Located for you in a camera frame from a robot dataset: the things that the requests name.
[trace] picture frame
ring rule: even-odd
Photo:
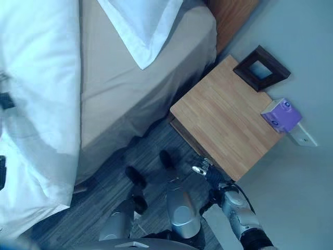
[[[259,78],[250,70],[250,67],[257,61],[271,72],[268,76]],[[290,71],[260,45],[234,68],[234,73],[257,92],[290,76]]]

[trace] wooden headboard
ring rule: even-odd
[[[219,54],[249,18],[259,0],[205,0],[216,19]]]

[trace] floor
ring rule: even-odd
[[[146,177],[144,190],[149,205],[147,211],[135,221],[131,236],[170,229],[165,202],[165,172],[159,152],[166,149],[177,163],[184,188],[199,209],[208,197],[209,185],[204,178],[191,171],[191,162],[197,157],[193,149],[168,124],[155,123],[143,138],[134,138],[129,147],[113,154],[87,181],[89,190],[74,195],[71,208],[36,224],[32,239],[42,248],[59,249],[98,240],[99,232],[111,211],[126,197],[132,186],[124,174],[131,165]],[[204,219],[206,248],[222,249]]]

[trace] purple tissue box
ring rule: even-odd
[[[285,98],[272,101],[261,116],[279,133],[289,132],[302,119],[298,110]]]

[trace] wall outlet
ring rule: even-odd
[[[299,122],[290,132],[295,142],[300,146],[317,147],[318,144],[312,138],[312,136],[305,130],[303,125]]]

